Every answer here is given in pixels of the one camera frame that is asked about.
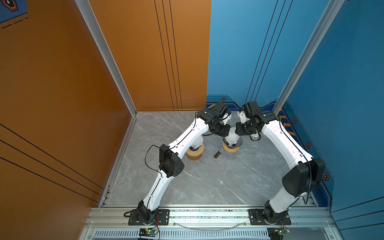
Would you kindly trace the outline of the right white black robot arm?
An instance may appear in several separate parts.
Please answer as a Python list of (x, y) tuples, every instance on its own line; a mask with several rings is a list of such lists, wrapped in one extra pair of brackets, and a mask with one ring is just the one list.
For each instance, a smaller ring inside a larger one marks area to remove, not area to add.
[(263, 134), (279, 150), (290, 169), (282, 178), (282, 188), (265, 203), (264, 219), (274, 225), (283, 220), (299, 198), (309, 196), (321, 184), (326, 165), (298, 144), (276, 114), (263, 112), (257, 102), (244, 104), (239, 109), (239, 117), (235, 133), (239, 136)]

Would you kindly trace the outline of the white paper coffee filter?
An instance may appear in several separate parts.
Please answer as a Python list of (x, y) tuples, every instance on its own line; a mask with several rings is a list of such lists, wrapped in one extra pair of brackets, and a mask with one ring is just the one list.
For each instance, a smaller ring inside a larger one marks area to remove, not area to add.
[(193, 152), (199, 150), (199, 148), (203, 145), (203, 142), (202, 141), (195, 141), (191, 144), (191, 146), (189, 147), (189, 149)]

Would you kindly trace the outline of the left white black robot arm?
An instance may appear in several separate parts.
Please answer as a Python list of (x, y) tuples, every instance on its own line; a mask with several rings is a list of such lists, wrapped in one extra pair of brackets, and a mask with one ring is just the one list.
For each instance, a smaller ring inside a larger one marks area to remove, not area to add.
[(226, 137), (230, 132), (227, 121), (231, 118), (231, 110), (222, 102), (195, 113), (191, 125), (173, 142), (161, 145), (159, 149), (159, 169), (155, 182), (146, 197), (138, 203), (138, 213), (145, 224), (155, 222), (156, 210), (171, 181), (181, 174), (185, 165), (182, 161), (191, 147), (198, 149), (203, 145), (202, 135), (211, 132)]

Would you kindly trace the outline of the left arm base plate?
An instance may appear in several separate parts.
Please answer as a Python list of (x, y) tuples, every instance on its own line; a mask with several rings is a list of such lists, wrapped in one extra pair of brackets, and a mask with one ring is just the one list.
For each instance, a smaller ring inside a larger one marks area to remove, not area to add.
[(141, 214), (138, 209), (130, 212), (128, 217), (129, 226), (167, 226), (170, 220), (169, 209), (157, 209), (149, 214)]

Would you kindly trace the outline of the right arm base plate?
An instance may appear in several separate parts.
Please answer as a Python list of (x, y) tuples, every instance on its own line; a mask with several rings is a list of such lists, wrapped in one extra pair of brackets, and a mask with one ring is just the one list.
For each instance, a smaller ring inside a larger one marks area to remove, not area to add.
[(275, 213), (270, 209), (249, 209), (251, 225), (280, 225), (289, 226), (292, 224), (288, 211)]

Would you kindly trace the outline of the grey glass dripper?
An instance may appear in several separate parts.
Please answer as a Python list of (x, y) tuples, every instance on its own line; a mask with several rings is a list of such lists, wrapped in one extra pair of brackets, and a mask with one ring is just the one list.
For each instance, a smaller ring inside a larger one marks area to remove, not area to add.
[(239, 148), (243, 144), (243, 138), (239, 137), (236, 141), (230, 139), (227, 140), (226, 137), (223, 137), (224, 147), (228, 149), (236, 149)]

